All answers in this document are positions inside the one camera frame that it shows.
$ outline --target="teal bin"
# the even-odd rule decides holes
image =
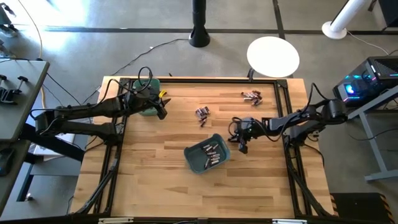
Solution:
[[[141,83],[142,86],[147,85],[147,82],[149,81],[148,78],[141,78]],[[133,84],[134,87],[139,88],[141,87],[141,84],[139,83],[138,80],[136,80]],[[150,87],[154,88],[157,91],[160,91],[160,81],[156,78],[153,78],[150,81]],[[157,110],[155,108],[149,108],[148,110],[144,110],[139,112],[139,114],[143,115],[143,116],[156,116],[157,115]]]
[[[216,165],[213,165],[207,169],[205,169],[205,163],[207,160],[207,155],[205,152],[203,152],[203,147],[206,145],[212,145],[215,146],[218,144],[218,147],[216,148],[216,152],[220,154],[220,162],[217,163]],[[186,147],[184,149],[184,156],[185,159],[188,162],[188,165],[190,166],[191,170],[196,173],[196,174],[201,174],[204,171],[208,171],[225,161],[227,161],[231,157],[231,153],[228,149],[228,146],[226,145],[224,139],[219,135],[219,134],[214,134],[211,138],[208,138],[202,142],[199,142],[198,144],[192,146],[192,147]]]

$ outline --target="white pipe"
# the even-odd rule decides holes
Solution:
[[[346,26],[363,7],[367,0],[349,0],[333,21],[324,23],[323,33],[332,39],[342,39],[347,35]]]

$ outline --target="concrete floor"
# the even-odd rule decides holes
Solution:
[[[29,24],[29,19],[16,1],[6,1],[16,12],[12,19],[16,24]],[[73,26],[96,28],[192,28],[191,6],[188,0],[23,0],[36,23],[42,26]],[[282,22],[287,30],[320,30],[322,24],[334,18],[345,0],[279,0]],[[207,28],[213,29],[276,29],[272,0],[211,0],[208,1]],[[349,25],[350,30],[379,30],[373,15],[366,8],[359,12]],[[188,34],[173,33],[82,33],[82,32],[42,32],[44,52],[42,58],[51,63],[49,74],[67,90],[83,101],[96,90],[102,77],[114,73],[157,44],[176,38],[187,38]],[[243,77],[249,64],[246,51],[249,44],[264,34],[211,34],[211,44],[196,49],[187,41],[165,45],[141,57],[134,64],[122,70],[120,75],[136,74],[142,66],[150,66],[154,75]],[[381,46],[387,51],[398,49],[395,35],[361,35],[360,38]],[[366,57],[384,55],[374,47],[353,37],[331,40],[324,35],[286,35],[286,39],[300,54],[300,66],[295,78],[303,78],[309,91],[315,82],[326,96],[332,96],[331,89],[342,77],[352,71]],[[24,29],[15,39],[4,39],[5,46],[18,57],[36,58],[39,41],[33,28]],[[50,79],[49,87],[63,104],[75,104]],[[40,108],[38,99],[35,108]],[[58,102],[47,92],[47,107],[58,106]],[[374,132],[387,128],[380,127]],[[398,179],[377,181],[368,184],[364,175],[378,172],[376,160],[367,142],[357,142],[347,135],[347,131],[357,138],[364,138],[358,124],[327,127],[320,136],[320,149],[325,155],[325,170],[330,192],[380,192],[384,194],[395,217],[398,217]],[[394,139],[393,133],[384,138]],[[85,138],[77,137],[78,144],[84,146]],[[389,167],[397,166],[398,153],[386,151],[390,159]],[[41,164],[35,168],[38,174],[42,166],[78,164],[70,159],[57,159],[56,162]],[[78,169],[59,174],[54,173],[34,178],[29,192],[35,197],[33,202],[15,202],[21,187],[21,179],[28,168],[25,164],[19,175],[7,207],[0,220],[47,217],[64,215],[68,200],[73,195]]]

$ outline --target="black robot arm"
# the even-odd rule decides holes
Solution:
[[[86,134],[100,137],[105,144],[115,145],[120,138],[113,123],[86,124],[71,120],[105,116],[118,118],[155,108],[159,119],[164,119],[167,111],[164,106],[170,99],[163,101],[159,90],[151,87],[129,90],[114,98],[101,100],[95,105],[59,106],[47,110],[35,117],[36,133],[41,136],[56,136],[60,133]]]
[[[319,113],[317,109],[321,106],[323,108]],[[341,124],[346,120],[346,109],[341,100],[323,100],[281,118],[262,118],[262,121],[254,118],[233,118],[232,123],[236,125],[228,141],[238,142],[239,150],[247,154],[248,141],[260,136],[267,136],[271,141],[277,141],[270,136],[281,136],[285,130],[289,130],[287,136],[290,138],[290,143],[302,146],[308,134],[322,131],[328,124]]]

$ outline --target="wooden table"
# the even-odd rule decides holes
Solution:
[[[104,78],[99,98],[109,79]],[[303,80],[287,82],[293,110],[303,108],[307,103]],[[214,133],[226,141],[233,116],[276,117],[272,85],[163,83],[162,89],[167,90],[165,98],[172,99],[166,106],[168,115],[164,120],[139,114],[128,119],[112,217],[294,217],[282,141],[271,142],[265,137],[253,140],[248,143],[246,155],[238,151],[237,144],[228,142],[231,159],[200,175],[189,169],[183,156],[185,147]],[[264,98],[258,107],[243,102],[240,94],[254,89],[261,91]],[[107,98],[116,96],[117,91],[118,85],[112,82]],[[211,111],[203,128],[195,116],[195,110],[202,106]],[[96,124],[105,121],[110,119],[94,119]],[[315,142],[307,144],[318,147]],[[104,149],[99,146],[86,153],[71,212],[77,211],[98,185]],[[301,154],[309,189],[333,213],[321,157],[307,147],[301,147]],[[304,211],[301,192],[297,192]],[[101,208],[106,198],[103,197]]]

